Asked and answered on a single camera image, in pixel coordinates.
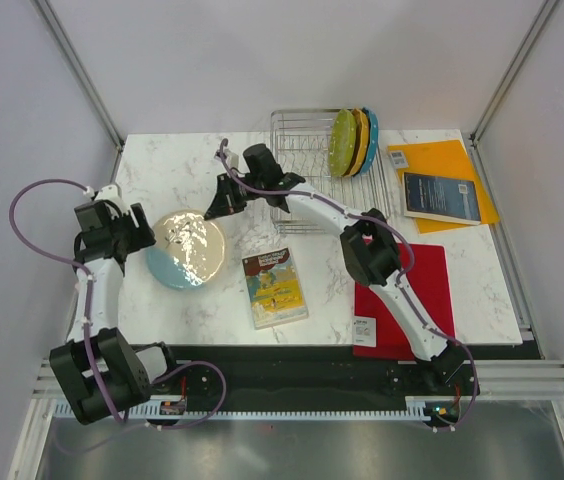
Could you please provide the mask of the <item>cream and blue plate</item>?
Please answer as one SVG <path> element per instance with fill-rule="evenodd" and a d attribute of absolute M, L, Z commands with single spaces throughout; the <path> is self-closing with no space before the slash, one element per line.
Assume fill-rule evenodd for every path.
<path fill-rule="evenodd" d="M 226 263 L 224 232 L 200 211 L 185 209 L 164 215 L 153 225 L 153 232 L 156 243 L 146 252 L 146 264 L 168 288 L 200 288 Z"/>

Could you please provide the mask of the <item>paperback book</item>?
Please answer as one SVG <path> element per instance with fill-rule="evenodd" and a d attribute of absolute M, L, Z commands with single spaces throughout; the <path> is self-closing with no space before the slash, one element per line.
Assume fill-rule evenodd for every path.
<path fill-rule="evenodd" d="M 309 311 L 289 248 L 242 259 L 254 328 L 303 320 Z"/>

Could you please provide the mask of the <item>wire dish rack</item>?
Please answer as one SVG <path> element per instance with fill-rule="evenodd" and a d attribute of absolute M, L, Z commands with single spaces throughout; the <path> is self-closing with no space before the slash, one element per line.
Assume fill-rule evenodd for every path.
<path fill-rule="evenodd" d="M 328 147 L 337 108 L 282 109 L 271 114 L 270 144 L 285 171 L 304 177 L 323 194 L 350 207 L 380 210 L 390 215 L 390 196 L 381 149 L 371 169 L 363 175 L 332 177 Z"/>

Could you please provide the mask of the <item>green polka dot plate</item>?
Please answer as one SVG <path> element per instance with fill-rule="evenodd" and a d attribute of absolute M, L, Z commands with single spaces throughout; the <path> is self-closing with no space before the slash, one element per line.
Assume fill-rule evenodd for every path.
<path fill-rule="evenodd" d="M 328 148 L 328 167 L 332 177 L 342 177 L 347 172 L 353 158 L 356 136 L 356 120 L 352 112 L 348 109 L 339 110 Z"/>

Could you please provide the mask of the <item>yellow polka dot plate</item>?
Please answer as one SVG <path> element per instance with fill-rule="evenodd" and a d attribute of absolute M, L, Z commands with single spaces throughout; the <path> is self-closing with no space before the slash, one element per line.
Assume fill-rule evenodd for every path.
<path fill-rule="evenodd" d="M 355 176 L 360 172 L 366 159 L 370 138 L 370 127 L 367 115 L 359 108 L 354 108 L 352 114 L 356 121 L 356 140 L 351 163 L 345 172 L 346 177 Z"/>

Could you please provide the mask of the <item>blue polka dot plate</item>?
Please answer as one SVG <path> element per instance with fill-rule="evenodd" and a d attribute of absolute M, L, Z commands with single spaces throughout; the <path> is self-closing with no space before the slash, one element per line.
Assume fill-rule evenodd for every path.
<path fill-rule="evenodd" d="M 376 158 L 379 144 L 379 122 L 376 114 L 367 107 L 363 107 L 362 112 L 369 121 L 369 142 L 365 161 L 359 171 L 360 175 L 366 174 L 371 169 Z"/>

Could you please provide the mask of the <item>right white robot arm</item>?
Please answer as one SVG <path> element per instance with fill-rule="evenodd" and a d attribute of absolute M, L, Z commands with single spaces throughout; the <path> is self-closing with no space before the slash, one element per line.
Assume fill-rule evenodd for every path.
<path fill-rule="evenodd" d="M 239 175 L 229 165 L 235 154 L 222 139 L 214 158 L 225 172 L 217 177 L 216 194 L 204 214 L 207 220 L 241 213 L 247 203 L 264 199 L 268 205 L 316 224 L 339 239 L 346 271 L 369 288 L 385 305 L 406 336 L 420 368 L 420 381 L 429 392 L 445 392 L 456 381 L 465 360 L 461 343 L 444 333 L 422 305 L 407 278 L 415 254 L 406 239 L 379 210 L 348 207 L 319 192 L 304 177 L 285 173 L 263 143 L 243 152 L 248 171 Z"/>

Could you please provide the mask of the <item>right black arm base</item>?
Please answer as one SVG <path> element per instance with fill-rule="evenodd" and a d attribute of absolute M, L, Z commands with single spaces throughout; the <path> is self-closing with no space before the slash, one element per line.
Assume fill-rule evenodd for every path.
<path fill-rule="evenodd" d="M 390 362 L 388 386 L 404 396 L 471 396 L 475 376 L 467 360 Z"/>

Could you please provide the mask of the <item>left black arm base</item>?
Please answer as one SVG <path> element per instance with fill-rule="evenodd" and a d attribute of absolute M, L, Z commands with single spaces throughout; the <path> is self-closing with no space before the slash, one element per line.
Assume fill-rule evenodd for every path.
<path fill-rule="evenodd" d="M 209 362 L 174 359 L 168 356 L 166 370 L 152 381 L 152 395 L 218 400 L 223 392 L 220 371 Z"/>

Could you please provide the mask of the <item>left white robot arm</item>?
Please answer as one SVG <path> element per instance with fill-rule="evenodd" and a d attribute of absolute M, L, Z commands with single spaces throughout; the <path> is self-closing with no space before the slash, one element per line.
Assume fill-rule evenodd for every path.
<path fill-rule="evenodd" d="M 66 343 L 49 361 L 74 416 L 88 425 L 148 401 L 152 387 L 173 392 L 182 371 L 163 343 L 136 350 L 118 328 L 127 257 L 156 243 L 142 206 L 123 212 L 112 200 L 93 200 L 75 214 L 78 303 Z"/>

